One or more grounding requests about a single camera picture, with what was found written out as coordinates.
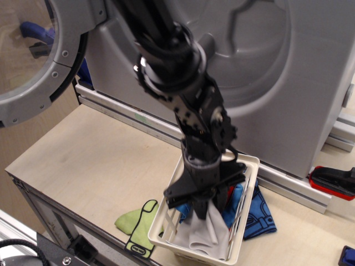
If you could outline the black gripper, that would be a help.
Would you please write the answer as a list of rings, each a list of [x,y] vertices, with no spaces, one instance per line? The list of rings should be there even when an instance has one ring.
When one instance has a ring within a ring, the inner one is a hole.
[[[188,154],[181,156],[182,172],[174,177],[163,195],[169,209],[189,203],[198,219],[205,220],[209,201],[221,213],[228,201],[229,187],[245,180],[245,163],[238,155],[227,161],[218,156],[211,162],[198,160]]]

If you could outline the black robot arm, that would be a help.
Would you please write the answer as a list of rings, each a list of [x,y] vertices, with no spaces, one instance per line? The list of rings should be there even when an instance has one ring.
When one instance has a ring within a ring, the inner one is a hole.
[[[175,114],[183,134],[184,171],[164,191],[170,208],[191,203],[199,219],[214,205],[222,211],[230,186],[242,182],[245,165],[223,161],[236,128],[224,108],[207,59],[190,30],[175,22],[164,1],[115,1],[139,50],[136,76],[144,91]]]

